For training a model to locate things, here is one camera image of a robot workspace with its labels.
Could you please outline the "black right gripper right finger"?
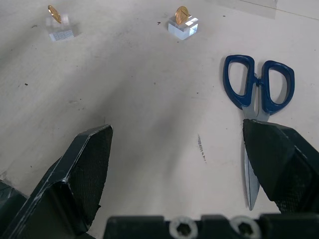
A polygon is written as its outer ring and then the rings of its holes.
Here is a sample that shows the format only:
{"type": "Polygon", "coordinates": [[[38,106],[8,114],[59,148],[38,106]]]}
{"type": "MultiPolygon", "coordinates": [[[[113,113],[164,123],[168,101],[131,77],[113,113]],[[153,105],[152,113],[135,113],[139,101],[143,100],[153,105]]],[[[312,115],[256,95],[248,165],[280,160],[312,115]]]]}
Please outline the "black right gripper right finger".
{"type": "Polygon", "coordinates": [[[245,119],[243,136],[253,172],[280,212],[319,214],[319,152],[280,124],[245,119]]]}

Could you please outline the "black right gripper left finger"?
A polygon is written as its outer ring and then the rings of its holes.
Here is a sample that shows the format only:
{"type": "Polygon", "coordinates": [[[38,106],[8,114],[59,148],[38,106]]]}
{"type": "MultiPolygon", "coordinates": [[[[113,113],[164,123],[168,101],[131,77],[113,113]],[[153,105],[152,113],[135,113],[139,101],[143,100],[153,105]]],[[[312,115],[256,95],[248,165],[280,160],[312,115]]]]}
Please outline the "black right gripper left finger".
{"type": "Polygon", "coordinates": [[[110,125],[78,134],[29,197],[0,180],[0,239],[77,239],[100,207],[108,172],[110,125]]]}

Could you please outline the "clear acrylic coin stand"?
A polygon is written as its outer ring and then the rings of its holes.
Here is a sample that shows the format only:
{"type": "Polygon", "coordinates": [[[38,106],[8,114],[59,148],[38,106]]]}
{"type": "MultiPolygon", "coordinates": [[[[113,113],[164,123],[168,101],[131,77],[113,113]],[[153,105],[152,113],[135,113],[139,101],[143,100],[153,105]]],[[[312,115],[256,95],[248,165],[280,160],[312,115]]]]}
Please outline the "clear acrylic coin stand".
{"type": "Polygon", "coordinates": [[[168,20],[168,31],[180,40],[185,40],[194,35],[197,32],[197,28],[198,18],[193,17],[192,15],[190,15],[188,20],[181,25],[176,23],[175,16],[172,16],[168,20]]]}
{"type": "Polygon", "coordinates": [[[53,17],[47,17],[45,26],[53,42],[75,37],[69,15],[67,14],[61,15],[61,23],[57,22],[53,17]]]}

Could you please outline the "gold coin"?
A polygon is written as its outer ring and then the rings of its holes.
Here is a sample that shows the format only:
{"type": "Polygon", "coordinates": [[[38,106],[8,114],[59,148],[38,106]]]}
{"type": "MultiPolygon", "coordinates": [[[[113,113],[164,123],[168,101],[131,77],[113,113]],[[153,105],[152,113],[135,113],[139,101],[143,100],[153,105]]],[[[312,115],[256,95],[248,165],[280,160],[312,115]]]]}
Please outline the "gold coin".
{"type": "Polygon", "coordinates": [[[58,22],[58,23],[62,23],[61,21],[61,16],[59,14],[59,12],[52,6],[52,5],[48,5],[48,11],[50,12],[51,16],[58,22]]]}
{"type": "Polygon", "coordinates": [[[187,7],[180,6],[175,12],[175,21],[178,25],[185,23],[188,20],[189,11],[187,7]]]}

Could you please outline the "blue handled scissors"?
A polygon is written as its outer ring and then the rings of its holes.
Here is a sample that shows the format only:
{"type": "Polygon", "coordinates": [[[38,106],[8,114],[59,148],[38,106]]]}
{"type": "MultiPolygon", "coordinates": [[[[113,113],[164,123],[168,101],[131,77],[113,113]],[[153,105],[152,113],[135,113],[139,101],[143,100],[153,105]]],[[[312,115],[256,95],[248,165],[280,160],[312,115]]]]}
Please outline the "blue handled scissors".
{"type": "Polygon", "coordinates": [[[267,122],[269,117],[288,105],[295,91],[295,73],[289,66],[268,60],[262,66],[261,77],[254,72],[255,61],[247,55],[229,55],[225,58],[223,67],[223,85],[229,99],[236,107],[241,109],[245,119],[267,122]],[[247,68],[245,92],[237,94],[230,84],[230,64],[240,63],[247,68]],[[284,101],[279,104],[271,99],[269,71],[281,73],[287,82],[287,90],[284,101]]]}

